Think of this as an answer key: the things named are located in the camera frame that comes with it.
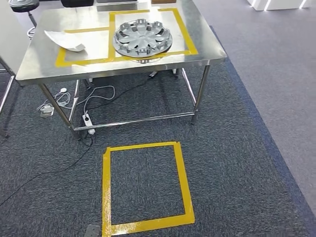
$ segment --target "gray carpet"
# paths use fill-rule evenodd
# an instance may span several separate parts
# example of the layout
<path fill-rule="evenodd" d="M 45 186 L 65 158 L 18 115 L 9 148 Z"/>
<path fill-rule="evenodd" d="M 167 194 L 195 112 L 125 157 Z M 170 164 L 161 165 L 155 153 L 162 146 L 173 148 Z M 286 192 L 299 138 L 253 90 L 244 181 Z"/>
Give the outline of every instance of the gray carpet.
<path fill-rule="evenodd" d="M 194 2 L 214 27 L 316 215 L 316 31 L 311 30 L 316 0 L 310 8 L 262 12 L 247 0 Z"/>
<path fill-rule="evenodd" d="M 195 93 L 202 72 L 187 69 Z M 118 95 L 146 79 L 147 74 L 138 74 L 96 84 L 114 85 Z M 55 93 L 63 86 L 73 90 L 75 84 L 51 88 Z M 87 149 L 74 141 L 57 114 L 40 118 L 35 108 L 44 99 L 36 86 L 13 86 L 0 118 L 11 134 L 0 140 L 0 201 L 40 172 L 67 167 Z M 90 108 L 102 103 L 97 99 Z M 186 107 L 192 109 L 192 102 L 183 80 L 161 72 L 89 113 L 96 123 L 97 118 L 117 121 Z M 81 110 L 77 110 L 78 118 Z M 75 167 L 38 177 L 0 207 L 1 236 L 82 237 L 88 224 L 101 224 L 102 154 L 107 146 L 161 141 L 181 143 L 195 223 L 132 236 L 308 235 L 223 63 L 212 67 L 196 125 L 179 118 L 97 130 L 92 148 Z M 111 172 L 113 224 L 183 213 L 169 148 L 114 152 Z"/>

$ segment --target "chair leg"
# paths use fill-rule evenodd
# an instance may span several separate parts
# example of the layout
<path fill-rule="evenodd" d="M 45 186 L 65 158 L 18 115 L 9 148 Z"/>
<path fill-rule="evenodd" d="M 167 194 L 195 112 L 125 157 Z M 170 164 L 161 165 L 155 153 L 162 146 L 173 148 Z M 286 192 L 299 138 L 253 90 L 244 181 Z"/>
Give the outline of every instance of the chair leg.
<path fill-rule="evenodd" d="M 29 14 L 29 17 L 30 18 L 30 20 L 32 21 L 32 23 L 35 26 L 35 27 L 36 27 L 37 26 L 37 23 L 35 21 L 35 19 L 34 19 L 34 17 L 29 12 L 29 11 L 28 11 L 28 14 Z"/>
<path fill-rule="evenodd" d="M 28 30 L 27 34 L 29 38 L 32 38 L 32 36 L 35 33 L 35 29 L 37 26 L 37 23 L 35 22 L 35 20 L 34 19 L 34 17 L 32 15 L 32 13 L 30 13 L 29 11 L 28 11 L 29 17 L 30 18 L 30 20 L 32 21 L 32 23 L 34 25 L 34 27 L 30 28 L 29 30 Z"/>

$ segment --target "stool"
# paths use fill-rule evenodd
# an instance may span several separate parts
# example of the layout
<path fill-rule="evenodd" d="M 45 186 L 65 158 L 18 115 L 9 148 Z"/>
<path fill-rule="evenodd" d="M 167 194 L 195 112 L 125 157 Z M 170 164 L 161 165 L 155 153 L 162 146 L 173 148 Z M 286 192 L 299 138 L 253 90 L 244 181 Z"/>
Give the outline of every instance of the stool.
<path fill-rule="evenodd" d="M 9 4 L 14 12 L 27 12 L 29 14 L 34 27 L 28 30 L 27 34 L 29 38 L 32 38 L 37 24 L 30 11 L 39 6 L 39 0 L 10 0 Z"/>

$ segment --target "curled paper sheet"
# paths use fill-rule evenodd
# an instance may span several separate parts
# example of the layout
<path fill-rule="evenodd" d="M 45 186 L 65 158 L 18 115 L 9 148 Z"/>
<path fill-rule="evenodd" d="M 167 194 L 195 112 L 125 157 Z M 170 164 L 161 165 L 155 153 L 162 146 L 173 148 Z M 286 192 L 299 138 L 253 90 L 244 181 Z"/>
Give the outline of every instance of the curled paper sheet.
<path fill-rule="evenodd" d="M 70 51 L 80 52 L 84 50 L 84 45 L 74 34 L 65 32 L 44 31 L 45 34 L 53 42 Z"/>

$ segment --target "yellow tape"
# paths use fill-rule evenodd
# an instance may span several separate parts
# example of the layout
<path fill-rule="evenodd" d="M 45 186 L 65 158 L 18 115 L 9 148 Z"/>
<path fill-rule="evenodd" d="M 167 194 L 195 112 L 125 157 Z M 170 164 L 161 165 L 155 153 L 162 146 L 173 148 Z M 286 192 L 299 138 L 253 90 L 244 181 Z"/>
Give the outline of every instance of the yellow tape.
<path fill-rule="evenodd" d="M 111 236 L 111 157 L 109 149 L 103 155 L 102 176 L 102 231 L 103 236 Z"/>
<path fill-rule="evenodd" d="M 132 145 L 132 146 L 109 147 L 109 149 L 112 152 L 114 152 L 114 151 L 140 149 L 140 148 L 148 148 L 148 147 L 173 146 L 174 144 L 176 144 L 176 142 L 159 142 L 159 143 L 148 143 L 148 144 L 140 144 L 140 145 Z"/>
<path fill-rule="evenodd" d="M 183 194 L 185 213 L 189 215 L 189 218 L 195 222 L 193 207 L 192 206 L 191 194 L 189 193 L 187 175 L 186 173 L 185 163 L 183 162 L 183 153 L 179 142 L 173 145 L 174 156 L 176 157 L 176 167 L 178 169 L 179 180 L 180 181 L 181 192 Z"/>
<path fill-rule="evenodd" d="M 127 224 L 111 225 L 111 161 L 110 152 L 131 149 L 140 149 L 149 147 L 173 146 L 178 170 L 179 180 L 185 207 L 184 215 L 159 218 L 155 220 L 146 220 Z M 150 231 L 161 228 L 192 224 L 195 222 L 194 210 L 192 205 L 191 195 L 188 180 L 186 174 L 185 164 L 181 152 L 179 142 L 160 142 L 139 144 L 131 146 L 108 147 L 103 155 L 103 165 L 103 208 L 102 208 L 102 236 L 115 236 L 130 234 L 141 231 Z"/>
<path fill-rule="evenodd" d="M 193 41 L 189 36 L 187 28 L 181 18 L 180 14 L 178 12 L 176 8 L 161 8 L 158 9 L 158 11 L 172 11 L 173 12 L 174 17 L 176 18 L 176 22 L 178 23 L 179 27 L 183 33 L 183 38 L 185 39 L 186 44 L 189 48 L 190 54 L 198 54 L 198 50 L 196 50 L 195 45 L 194 45 Z"/>
<path fill-rule="evenodd" d="M 151 57 L 146 58 L 132 58 L 132 57 L 115 57 L 115 49 L 112 45 L 112 38 L 115 32 L 115 15 L 117 14 L 133 14 L 133 13 L 146 13 L 150 12 L 148 9 L 146 10 L 130 10 L 130 11 L 112 11 L 109 12 L 109 26 L 109 27 L 100 27 L 100 28 L 91 28 L 91 29 L 78 29 L 78 30 L 66 30 L 65 32 L 68 33 L 81 33 L 81 32 L 91 32 L 91 31 L 106 31 L 109 30 L 109 55 L 107 58 L 100 58 L 100 59 L 88 59 L 88 60 L 77 60 L 77 61 L 65 61 L 66 50 L 60 48 L 57 54 L 55 65 L 57 67 L 70 67 L 72 65 L 88 65 L 88 64 L 95 64 L 95 63 L 108 63 L 108 62 L 121 62 L 121 61 L 130 61 L 130 60 L 151 60 L 151 59 L 158 59 L 161 57 L 167 57 L 170 55 L 193 55 L 198 54 L 192 38 L 189 36 L 186 25 L 182 20 L 179 11 L 176 8 L 161 8 L 158 11 L 172 11 L 180 28 L 181 33 L 183 36 L 188 50 L 184 51 L 176 51 L 176 52 L 165 52 L 153 55 Z"/>
<path fill-rule="evenodd" d="M 93 32 L 93 31 L 109 31 L 109 27 L 99 27 L 99 28 L 87 28 L 87 29 L 77 29 L 77 30 L 65 30 L 66 33 L 82 33 L 82 32 Z"/>

